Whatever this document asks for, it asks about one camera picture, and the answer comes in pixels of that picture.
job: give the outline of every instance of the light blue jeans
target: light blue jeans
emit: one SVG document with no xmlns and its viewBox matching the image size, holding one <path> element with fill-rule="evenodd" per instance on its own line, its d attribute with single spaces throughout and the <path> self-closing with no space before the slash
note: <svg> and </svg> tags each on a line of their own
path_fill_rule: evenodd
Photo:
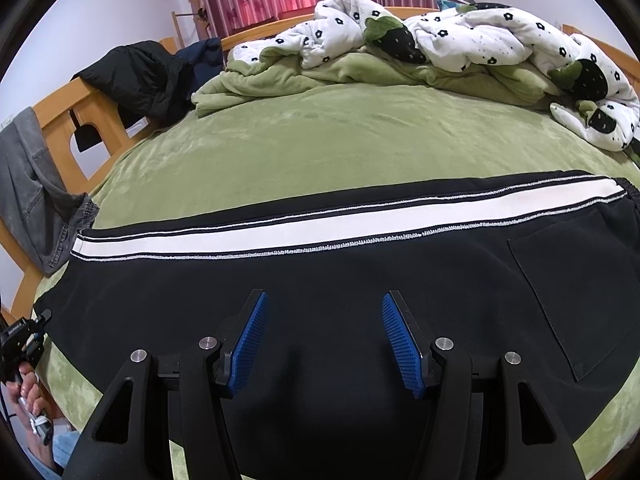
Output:
<svg viewBox="0 0 640 480">
<path fill-rule="evenodd" d="M 74 452 L 74 448 L 80 438 L 79 431 L 69 431 L 67 433 L 61 433 L 53 436 L 53 460 L 56 464 L 59 464 L 63 468 L 71 458 L 71 454 Z M 61 480 L 61 476 L 55 471 L 52 471 L 45 466 L 40 460 L 34 457 L 33 453 L 29 449 L 25 449 L 29 460 L 42 475 L 45 480 Z"/>
</svg>

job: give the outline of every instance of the metal screw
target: metal screw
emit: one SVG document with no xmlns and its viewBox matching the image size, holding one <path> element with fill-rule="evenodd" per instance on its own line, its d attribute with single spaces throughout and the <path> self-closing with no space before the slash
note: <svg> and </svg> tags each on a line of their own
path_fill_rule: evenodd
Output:
<svg viewBox="0 0 640 480">
<path fill-rule="evenodd" d="M 436 346 L 440 350 L 451 350 L 453 348 L 453 341 L 448 337 L 439 337 L 436 339 Z"/>
<path fill-rule="evenodd" d="M 507 361 L 510 365 L 519 365 L 522 359 L 520 358 L 520 354 L 517 352 L 507 352 L 504 355 L 504 360 Z"/>
<path fill-rule="evenodd" d="M 210 335 L 208 335 L 200 340 L 198 346 L 203 350 L 211 350 L 217 344 L 218 340 L 215 337 L 211 337 Z"/>
<path fill-rule="evenodd" d="M 131 353 L 131 360 L 135 363 L 141 363 L 146 359 L 146 350 L 136 350 Z"/>
</svg>

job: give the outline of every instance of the green bedsheet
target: green bedsheet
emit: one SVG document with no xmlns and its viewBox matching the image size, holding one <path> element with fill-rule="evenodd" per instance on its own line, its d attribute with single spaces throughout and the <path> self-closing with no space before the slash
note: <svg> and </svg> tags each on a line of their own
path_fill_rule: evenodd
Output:
<svg viewBox="0 0 640 480">
<path fill-rule="evenodd" d="M 601 152 L 547 114 L 426 86 L 320 86 L 201 119 L 192 112 L 144 140 L 95 190 L 95 227 L 337 189 L 552 170 L 624 176 L 640 186 L 640 171 L 623 153 Z M 45 280 L 39 293 L 62 272 Z M 50 341 L 39 371 L 69 420 L 82 428 L 98 391 Z M 575 443 L 587 476 L 638 427 L 640 365 Z M 176 478 L 185 479 L 182 450 L 172 445 L 172 455 Z"/>
</svg>

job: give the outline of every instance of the finger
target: finger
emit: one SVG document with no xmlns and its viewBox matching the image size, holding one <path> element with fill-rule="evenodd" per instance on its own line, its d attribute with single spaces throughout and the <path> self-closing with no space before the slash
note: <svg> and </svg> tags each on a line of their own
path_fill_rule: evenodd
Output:
<svg viewBox="0 0 640 480">
<path fill-rule="evenodd" d="M 30 372 L 26 374 L 22 378 L 22 388 L 20 390 L 21 396 L 23 396 L 26 399 L 27 395 L 29 395 L 29 392 L 31 391 L 33 386 L 37 383 L 38 383 L 38 378 L 36 377 L 35 373 Z"/>
<path fill-rule="evenodd" d="M 31 388 L 31 390 L 29 390 L 29 393 L 27 394 L 27 411 L 30 412 L 33 409 L 33 403 L 41 398 L 42 395 L 40 394 L 40 387 L 37 384 L 33 385 L 33 388 Z"/>
<path fill-rule="evenodd" d="M 51 413 L 49 403 L 44 399 L 44 397 L 39 397 L 34 401 L 31 413 L 33 413 L 33 415 L 35 416 L 38 416 L 42 413 L 43 410 L 47 412 L 47 415 Z"/>
<path fill-rule="evenodd" d="M 11 404 L 17 404 L 18 397 L 20 397 L 20 384 L 7 382 L 6 390 L 7 390 L 7 393 L 9 393 L 9 398 L 8 398 L 9 402 Z"/>
<path fill-rule="evenodd" d="M 18 366 L 18 370 L 20 370 L 20 373 L 22 375 L 30 374 L 34 371 L 33 366 L 31 366 L 31 364 L 27 361 L 20 363 L 20 365 Z"/>
</svg>

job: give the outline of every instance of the wooden bed frame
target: wooden bed frame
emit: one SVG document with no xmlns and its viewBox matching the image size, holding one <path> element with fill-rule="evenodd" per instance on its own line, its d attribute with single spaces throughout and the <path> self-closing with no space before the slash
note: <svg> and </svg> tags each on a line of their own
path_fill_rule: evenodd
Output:
<svg viewBox="0 0 640 480">
<path fill-rule="evenodd" d="M 388 7 L 388 10 L 402 20 L 416 14 L 437 12 L 437 9 L 429 7 Z M 238 32 L 222 39 L 222 49 L 226 52 L 245 41 L 260 40 L 274 36 L 298 23 L 312 20 L 313 18 L 313 14 L 304 14 Z M 563 25 L 562 31 L 567 34 L 573 34 L 574 32 L 581 34 L 580 30 L 570 25 Z M 592 39 L 622 69 L 636 92 L 640 94 L 640 62 L 615 47 L 594 38 Z M 177 51 L 174 38 L 165 38 L 160 43 L 172 54 Z M 40 122 L 53 161 L 58 167 L 67 190 L 72 193 L 90 192 L 107 176 L 121 154 L 156 129 L 155 125 L 150 123 L 130 138 L 120 121 L 116 104 L 106 95 L 84 83 L 79 78 L 74 79 L 44 98 L 33 109 Z M 92 124 L 96 127 L 110 155 L 110 158 L 90 178 L 84 176 L 71 153 L 70 140 L 76 127 L 68 113 L 70 110 L 75 112 L 80 124 Z M 2 308 L 2 315 L 9 323 L 12 323 L 23 316 L 29 317 L 31 315 L 36 288 L 42 280 L 43 274 L 30 261 L 1 219 L 0 245 L 4 247 L 11 259 L 24 273 L 10 309 Z M 593 480 L 617 478 L 621 469 L 626 468 L 628 464 L 637 460 L 638 457 L 640 457 L 640 438 L 636 439 L 630 450 L 620 452 L 611 460 L 607 466 L 593 477 Z"/>
</svg>

